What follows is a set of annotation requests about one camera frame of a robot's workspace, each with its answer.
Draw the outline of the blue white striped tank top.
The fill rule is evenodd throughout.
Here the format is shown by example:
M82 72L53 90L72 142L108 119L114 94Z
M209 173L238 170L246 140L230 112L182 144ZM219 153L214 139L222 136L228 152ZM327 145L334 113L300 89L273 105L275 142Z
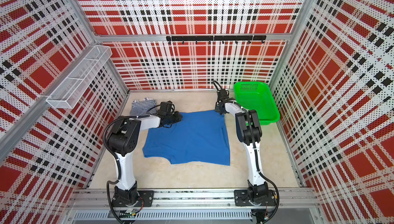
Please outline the blue white striped tank top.
M135 99L132 102L130 116L142 116L145 114L157 113L157 101L155 99L146 97L142 100Z

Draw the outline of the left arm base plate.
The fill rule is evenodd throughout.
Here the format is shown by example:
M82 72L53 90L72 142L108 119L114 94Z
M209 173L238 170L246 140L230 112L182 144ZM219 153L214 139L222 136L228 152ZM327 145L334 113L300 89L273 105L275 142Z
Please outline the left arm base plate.
M153 202L154 191L138 191L138 190L121 190L116 189L111 200L113 207L133 207L140 208L151 207Z

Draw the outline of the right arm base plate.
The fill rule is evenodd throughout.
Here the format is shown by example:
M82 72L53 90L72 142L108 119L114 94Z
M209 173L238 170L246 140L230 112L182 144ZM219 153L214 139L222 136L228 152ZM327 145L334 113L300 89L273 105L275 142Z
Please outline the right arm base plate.
M237 207L275 207L277 204L276 193L273 190L268 190L267 195L262 195L254 200L248 190L234 190L234 198Z

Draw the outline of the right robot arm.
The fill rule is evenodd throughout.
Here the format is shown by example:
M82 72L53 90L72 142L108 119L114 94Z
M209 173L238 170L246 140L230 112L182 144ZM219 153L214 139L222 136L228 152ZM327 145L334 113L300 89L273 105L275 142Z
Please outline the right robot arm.
M248 110L229 96L229 91L216 88L217 100L215 111L220 114L231 114L235 118L237 138L244 146L248 165L248 194L250 198L266 195L267 181L261 170L260 141L262 129L258 114Z

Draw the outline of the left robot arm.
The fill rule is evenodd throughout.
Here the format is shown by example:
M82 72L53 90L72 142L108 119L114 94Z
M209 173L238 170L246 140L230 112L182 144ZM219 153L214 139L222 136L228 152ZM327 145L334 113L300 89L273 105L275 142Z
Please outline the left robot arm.
M117 196L138 199L137 181L133 173L133 151L137 147L141 131L170 128L182 120L182 115L175 110L171 101L161 102L137 113L121 116L112 121L104 131L103 142L106 150L113 156L116 163L117 179L109 181L115 186Z

